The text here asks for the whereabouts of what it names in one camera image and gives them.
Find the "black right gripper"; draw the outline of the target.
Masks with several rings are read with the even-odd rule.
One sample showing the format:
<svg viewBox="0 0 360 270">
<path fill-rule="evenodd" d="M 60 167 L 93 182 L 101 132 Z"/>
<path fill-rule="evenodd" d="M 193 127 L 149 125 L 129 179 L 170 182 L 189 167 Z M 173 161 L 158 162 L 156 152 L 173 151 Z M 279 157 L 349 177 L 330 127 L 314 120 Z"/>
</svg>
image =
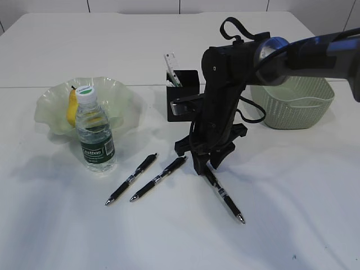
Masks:
<svg viewBox="0 0 360 270">
<path fill-rule="evenodd" d="M 233 124 L 241 93 L 248 84 L 260 84 L 254 67 L 261 62 L 263 42 L 234 42 L 209 47 L 201 59 L 206 81 L 199 111 L 190 115 L 189 135 L 175 143 L 178 156 L 192 152 L 193 168 L 203 174 L 208 160 L 214 169 L 235 150 L 234 140 L 245 136 L 242 124 Z"/>
</svg>

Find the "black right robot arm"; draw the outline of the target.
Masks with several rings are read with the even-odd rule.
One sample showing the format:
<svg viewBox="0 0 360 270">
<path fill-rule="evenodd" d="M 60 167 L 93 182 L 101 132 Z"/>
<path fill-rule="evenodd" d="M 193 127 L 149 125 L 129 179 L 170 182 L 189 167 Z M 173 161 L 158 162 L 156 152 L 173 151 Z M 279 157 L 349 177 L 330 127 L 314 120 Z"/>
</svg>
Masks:
<svg viewBox="0 0 360 270">
<path fill-rule="evenodd" d="M 203 94 L 172 101 L 176 115 L 189 113 L 188 136 L 174 145 L 178 156 L 190 152 L 197 174 L 207 164 L 219 167 L 245 136 L 245 124 L 234 122 L 242 92 L 248 85 L 278 86 L 290 76 L 340 78 L 359 100 L 359 30 L 310 37 L 289 43 L 261 33 L 246 42 L 208 48 L 201 59 L 206 85 Z"/>
</svg>

